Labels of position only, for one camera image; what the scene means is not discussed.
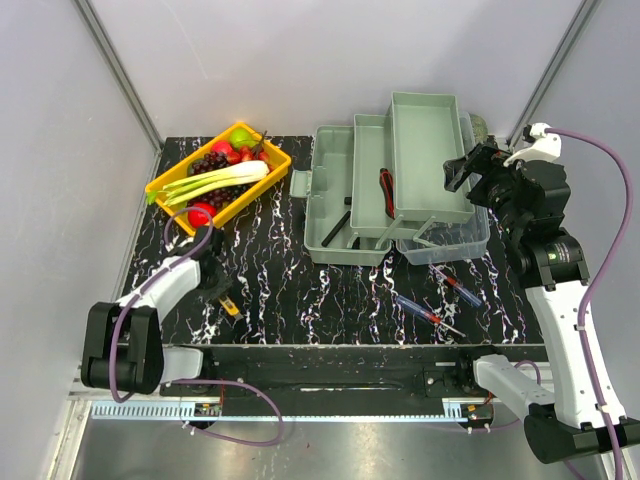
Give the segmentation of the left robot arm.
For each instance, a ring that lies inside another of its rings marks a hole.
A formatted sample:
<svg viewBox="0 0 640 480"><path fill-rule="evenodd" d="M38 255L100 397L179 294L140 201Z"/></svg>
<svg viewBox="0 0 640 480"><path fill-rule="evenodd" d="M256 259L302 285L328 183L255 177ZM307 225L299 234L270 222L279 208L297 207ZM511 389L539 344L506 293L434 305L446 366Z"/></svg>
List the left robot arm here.
<svg viewBox="0 0 640 480"><path fill-rule="evenodd" d="M217 372L203 351L164 346L161 326L192 292L213 301L226 295L231 279L218 259L223 240L216 228L198 228L191 244L171 250L131 293L90 308L80 367L84 386L109 390L120 403L181 380L196 395L213 390Z"/></svg>

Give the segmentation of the blue red screwdriver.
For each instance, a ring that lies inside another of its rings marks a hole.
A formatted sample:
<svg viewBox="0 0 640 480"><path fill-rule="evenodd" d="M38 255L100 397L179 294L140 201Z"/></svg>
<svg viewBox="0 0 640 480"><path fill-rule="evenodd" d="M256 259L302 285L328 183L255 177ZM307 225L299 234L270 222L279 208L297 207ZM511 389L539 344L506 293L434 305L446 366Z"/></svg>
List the blue red screwdriver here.
<svg viewBox="0 0 640 480"><path fill-rule="evenodd" d="M433 265L430 266L430 270L437 277L443 280L449 287L454 289L458 293L458 295L469 305L473 306L474 308L479 308L483 304L483 301L478 296L464 287L456 278L448 275L446 272L443 272Z"/></svg>
<svg viewBox="0 0 640 480"><path fill-rule="evenodd" d="M455 327L444 323L440 317L436 316L433 312L428 310L427 308L409 300L408 298L399 295L396 299L397 304L406 312L417 316L418 318L429 322L436 326L441 326L446 330L452 332L455 335L460 337L465 337L465 334L456 329Z"/></svg>

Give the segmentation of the red utility knife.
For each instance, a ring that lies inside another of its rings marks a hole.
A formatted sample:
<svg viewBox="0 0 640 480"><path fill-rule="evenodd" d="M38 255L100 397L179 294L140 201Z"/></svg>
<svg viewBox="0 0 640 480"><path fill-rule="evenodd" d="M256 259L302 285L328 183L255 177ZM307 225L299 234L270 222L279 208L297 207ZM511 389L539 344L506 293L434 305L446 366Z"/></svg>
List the red utility knife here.
<svg viewBox="0 0 640 480"><path fill-rule="evenodd" d="M381 168L379 172L379 184L383 192L385 213L386 215L394 219L394 180L391 172L386 168Z"/></svg>

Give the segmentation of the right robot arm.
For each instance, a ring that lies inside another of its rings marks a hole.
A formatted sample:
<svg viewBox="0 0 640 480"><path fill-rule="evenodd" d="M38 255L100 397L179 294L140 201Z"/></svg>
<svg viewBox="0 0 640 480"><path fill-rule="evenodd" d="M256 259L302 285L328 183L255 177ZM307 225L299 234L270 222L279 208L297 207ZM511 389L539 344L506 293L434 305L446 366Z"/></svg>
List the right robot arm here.
<svg viewBox="0 0 640 480"><path fill-rule="evenodd" d="M488 139L443 165L450 192L470 175L480 177L466 197L490 209L507 236L507 261L542 330L554 389L538 385L490 346L461 354L454 379L466 395L485 391L501 400L522 421L540 462L611 453L620 475L623 448L639 442L639 422L611 385L594 328L590 301L603 275L590 275L582 246L562 226L571 195L557 162L565 137L619 158L590 137L534 123L523 129L527 147L515 153Z"/></svg>

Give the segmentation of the clear green tool box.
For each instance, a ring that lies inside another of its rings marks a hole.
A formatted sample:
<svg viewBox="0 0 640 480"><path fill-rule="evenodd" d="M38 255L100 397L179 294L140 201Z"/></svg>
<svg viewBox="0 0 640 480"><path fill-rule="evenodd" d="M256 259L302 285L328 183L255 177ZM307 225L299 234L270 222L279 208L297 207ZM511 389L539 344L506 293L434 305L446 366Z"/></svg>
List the clear green tool box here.
<svg viewBox="0 0 640 480"><path fill-rule="evenodd" d="M392 249L415 266L482 257L487 211L467 199L467 183L455 193L444 188L443 163L473 140L470 117L451 94L393 92L382 115L319 127L309 169L294 171L290 183L291 196L306 202L303 244L312 262L376 267ZM393 175L394 219L385 213L381 168ZM323 248L348 210L349 222Z"/></svg>

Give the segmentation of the yellow utility knife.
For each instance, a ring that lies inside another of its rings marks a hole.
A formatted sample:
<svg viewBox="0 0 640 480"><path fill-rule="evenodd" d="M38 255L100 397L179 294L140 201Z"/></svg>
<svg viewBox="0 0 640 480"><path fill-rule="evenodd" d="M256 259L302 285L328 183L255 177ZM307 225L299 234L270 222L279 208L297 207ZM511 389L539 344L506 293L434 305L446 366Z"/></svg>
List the yellow utility knife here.
<svg viewBox="0 0 640 480"><path fill-rule="evenodd" d="M226 313L234 320L242 320L244 318L239 308L228 296L220 297L219 303Z"/></svg>

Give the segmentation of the steel claw hammer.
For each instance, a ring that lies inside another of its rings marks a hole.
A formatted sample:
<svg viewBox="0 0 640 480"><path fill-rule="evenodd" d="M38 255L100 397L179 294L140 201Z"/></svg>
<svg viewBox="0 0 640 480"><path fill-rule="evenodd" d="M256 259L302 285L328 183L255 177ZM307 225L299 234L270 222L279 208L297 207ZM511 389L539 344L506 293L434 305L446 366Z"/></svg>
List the steel claw hammer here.
<svg viewBox="0 0 640 480"><path fill-rule="evenodd" d="M332 227L329 233L325 236L325 238L321 242L321 246L326 248L333 241L333 239L338 235L338 233L344 228L344 226L349 222L351 217L351 211L346 211L342 217L336 222L336 224Z"/></svg>

